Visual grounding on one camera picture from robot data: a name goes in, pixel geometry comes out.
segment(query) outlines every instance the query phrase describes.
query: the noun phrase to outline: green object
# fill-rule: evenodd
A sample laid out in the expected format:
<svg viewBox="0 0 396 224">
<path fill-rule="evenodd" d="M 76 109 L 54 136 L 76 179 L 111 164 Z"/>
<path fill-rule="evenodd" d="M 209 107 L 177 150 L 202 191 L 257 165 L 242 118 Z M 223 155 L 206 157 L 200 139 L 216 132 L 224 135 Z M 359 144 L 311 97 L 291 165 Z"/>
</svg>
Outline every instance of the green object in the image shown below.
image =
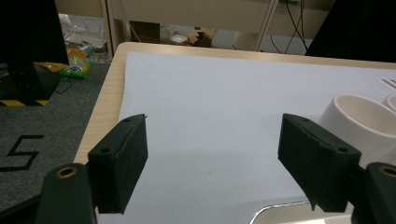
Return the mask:
<svg viewBox="0 0 396 224">
<path fill-rule="evenodd" d="M 77 57 L 69 59 L 70 65 L 61 71 L 61 78 L 85 78 L 91 68 L 91 63 L 87 63 Z"/>
</svg>

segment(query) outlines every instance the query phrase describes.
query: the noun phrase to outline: cable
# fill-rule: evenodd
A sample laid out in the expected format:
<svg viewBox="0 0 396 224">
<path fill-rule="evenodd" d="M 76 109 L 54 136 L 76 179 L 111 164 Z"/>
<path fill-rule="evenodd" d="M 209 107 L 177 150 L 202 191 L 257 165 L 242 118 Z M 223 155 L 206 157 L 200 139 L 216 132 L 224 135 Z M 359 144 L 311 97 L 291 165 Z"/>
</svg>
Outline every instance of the cable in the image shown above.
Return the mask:
<svg viewBox="0 0 396 224">
<path fill-rule="evenodd" d="M 305 6 L 305 0 L 301 0 L 301 2 L 300 2 L 301 33 L 302 33 L 303 39 L 304 39 L 305 50 L 307 50 L 306 43 L 305 43 L 304 23 L 303 23 L 303 20 L 304 20 L 304 16 L 303 16 L 304 6 Z"/>
<path fill-rule="evenodd" d="M 294 26 L 294 31 L 297 33 L 297 35 L 300 37 L 300 39 L 303 41 L 303 44 L 304 44 L 304 47 L 305 47 L 305 49 L 308 49 L 308 47 L 306 46 L 306 44 L 305 44 L 305 39 L 303 38 L 303 36 L 300 34 L 300 32 L 298 31 L 298 27 L 297 27 L 297 25 L 296 25 L 296 23 L 294 22 L 294 19 L 293 19 L 293 17 L 292 17 L 292 15 L 291 15 L 291 12 L 290 12 L 290 9 L 289 9 L 289 0 L 286 0 L 286 8 L 288 9 L 288 13 L 289 13 L 289 16 L 290 16 L 290 19 L 291 19 L 291 22 L 293 23 L 293 26 Z M 303 17 L 303 11 L 304 11 L 304 7 L 302 7 L 303 9 L 300 9 L 300 19 Z"/>
<path fill-rule="evenodd" d="M 70 88 L 72 88 L 72 80 L 71 79 L 62 79 L 62 80 L 60 80 L 59 81 L 59 83 L 61 83 L 61 82 L 66 82 L 66 81 L 68 81 L 69 82 L 69 86 L 68 87 L 66 87 L 66 89 L 64 89 L 64 90 L 62 90 L 62 91 L 57 91 L 57 90 L 55 90 L 55 92 L 57 92 L 57 93 L 59 93 L 59 94 L 64 94 L 66 91 L 68 91 Z"/>
<path fill-rule="evenodd" d="M 299 18 L 299 20 L 297 21 L 297 27 L 298 27 L 298 25 L 300 24 L 300 21 L 301 21 L 301 20 L 302 20 L 302 16 L 301 16 L 301 14 L 300 14 L 300 18 Z M 291 38 L 290 38 L 288 47 L 287 47 L 286 50 L 285 50 L 285 54 L 288 52 L 288 49 L 289 49 L 290 44 L 291 44 L 291 41 L 293 40 L 293 38 L 294 38 L 294 36 L 296 35 L 296 33 L 297 33 L 297 30 L 294 30 L 294 33 L 293 33 L 293 35 L 292 35 Z"/>
<path fill-rule="evenodd" d="M 125 7 L 124 7 L 124 5 L 122 3 L 122 0 L 119 0 L 119 2 L 120 2 L 120 5 L 122 7 L 123 16 L 124 16 L 125 20 L 127 20 Z M 134 31 L 134 27 L 132 27 L 130 22 L 128 22 L 128 25 L 129 25 L 129 28 L 131 28 L 132 32 L 134 33 L 134 37 L 137 39 L 137 41 L 139 41 L 139 43 L 142 43 L 142 41 L 140 40 L 139 36 L 137 36 L 137 33 Z"/>
<path fill-rule="evenodd" d="M 280 52 L 280 50 L 276 47 L 276 45 L 274 43 L 274 39 L 272 38 L 272 35 L 271 35 L 271 42 L 273 43 L 273 46 L 277 50 L 277 52 L 281 54 L 282 52 Z"/>
</svg>

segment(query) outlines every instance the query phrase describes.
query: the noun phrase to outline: gray carpet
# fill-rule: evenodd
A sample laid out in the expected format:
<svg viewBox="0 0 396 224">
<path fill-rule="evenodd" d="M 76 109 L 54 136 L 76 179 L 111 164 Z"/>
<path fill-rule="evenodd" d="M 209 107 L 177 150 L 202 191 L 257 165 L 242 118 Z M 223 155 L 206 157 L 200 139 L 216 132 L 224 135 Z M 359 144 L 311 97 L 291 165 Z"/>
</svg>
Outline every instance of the gray carpet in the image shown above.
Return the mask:
<svg viewBox="0 0 396 224">
<path fill-rule="evenodd" d="M 57 91 L 71 88 L 46 106 L 0 106 L 0 211 L 39 194 L 48 171 L 73 162 L 108 67 L 60 82 Z"/>
</svg>

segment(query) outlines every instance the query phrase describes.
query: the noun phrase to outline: black cable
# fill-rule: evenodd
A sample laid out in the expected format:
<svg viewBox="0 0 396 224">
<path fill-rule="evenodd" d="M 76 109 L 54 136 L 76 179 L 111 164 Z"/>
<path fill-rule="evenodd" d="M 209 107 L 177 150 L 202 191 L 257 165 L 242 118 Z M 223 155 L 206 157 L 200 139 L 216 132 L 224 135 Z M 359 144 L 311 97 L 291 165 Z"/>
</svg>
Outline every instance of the black cable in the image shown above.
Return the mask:
<svg viewBox="0 0 396 224">
<path fill-rule="evenodd" d="M 68 91 L 70 88 L 72 88 L 72 80 L 70 80 L 70 79 L 62 79 L 62 80 L 60 80 L 59 82 L 61 83 L 61 82 L 66 82 L 66 81 L 68 81 L 69 82 L 69 86 L 68 87 L 66 87 L 66 89 L 64 89 L 63 91 L 57 91 L 57 90 L 55 90 L 55 92 L 57 92 L 57 93 L 59 93 L 59 94 L 64 94 L 66 91 Z"/>
<path fill-rule="evenodd" d="M 307 46 L 306 46 L 306 44 L 305 44 L 305 40 L 303 39 L 302 35 L 301 35 L 300 32 L 298 31 L 298 27 L 296 26 L 296 23 L 294 22 L 293 16 L 291 15 L 291 12 L 290 12 L 290 9 L 289 9 L 289 0 L 286 0 L 286 8 L 288 9 L 288 13 L 289 13 L 289 16 L 290 16 L 290 18 L 291 18 L 291 22 L 293 23 L 295 32 L 297 32 L 297 35 L 298 35 L 298 36 L 300 37 L 300 39 L 303 41 L 303 44 L 304 44 L 304 46 L 305 46 L 305 49 L 307 49 Z"/>
<path fill-rule="evenodd" d="M 301 19 L 301 33 L 302 33 L 302 35 L 303 35 L 303 40 L 304 40 L 304 47 L 305 47 L 305 50 L 308 50 L 308 47 L 306 46 L 306 43 L 305 43 L 305 34 L 304 34 L 304 22 L 303 22 L 303 20 L 304 20 L 304 6 L 305 6 L 305 0 L 301 0 L 301 2 L 300 2 L 300 19 Z"/>
<path fill-rule="evenodd" d="M 302 17 L 300 16 L 299 20 L 297 21 L 297 27 L 298 27 L 298 25 L 300 24 L 301 19 L 302 19 Z M 287 47 L 286 50 L 285 50 L 285 54 L 288 52 L 288 49 L 289 49 L 290 44 L 291 44 L 291 41 L 293 40 L 293 38 L 294 38 L 294 36 L 296 35 L 296 33 L 297 33 L 297 30 L 294 30 L 294 33 L 293 33 L 293 35 L 292 35 L 291 38 L 290 38 L 288 47 Z"/>
<path fill-rule="evenodd" d="M 274 43 L 274 39 L 272 38 L 272 35 L 271 35 L 271 42 L 273 43 L 273 46 L 277 50 L 277 52 L 281 54 L 282 52 L 280 52 L 280 50 L 276 47 L 276 45 Z"/>
</svg>

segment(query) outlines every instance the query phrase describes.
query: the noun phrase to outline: screw hole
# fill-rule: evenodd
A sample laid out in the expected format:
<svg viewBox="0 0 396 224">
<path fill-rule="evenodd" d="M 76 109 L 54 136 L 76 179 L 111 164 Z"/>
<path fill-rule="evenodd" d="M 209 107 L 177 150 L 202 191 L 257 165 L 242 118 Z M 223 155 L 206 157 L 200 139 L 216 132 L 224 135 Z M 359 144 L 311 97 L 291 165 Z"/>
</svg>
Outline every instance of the screw hole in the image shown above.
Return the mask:
<svg viewBox="0 0 396 224">
<path fill-rule="evenodd" d="M 107 148 L 107 147 L 100 149 L 100 153 L 107 153 L 109 151 L 110 151 L 110 148 Z"/>
<path fill-rule="evenodd" d="M 76 172 L 77 172 L 77 168 L 74 166 L 65 167 L 62 170 L 58 171 L 56 177 L 60 179 L 65 179 L 67 177 L 74 175 Z"/>
<path fill-rule="evenodd" d="M 394 169 L 392 167 L 383 166 L 383 167 L 379 168 L 379 170 L 386 175 L 396 177 L 396 169 Z"/>
<path fill-rule="evenodd" d="M 340 152 L 347 152 L 347 149 L 344 148 L 344 147 L 339 147 L 339 148 L 338 148 L 338 151 L 340 151 Z"/>
</svg>

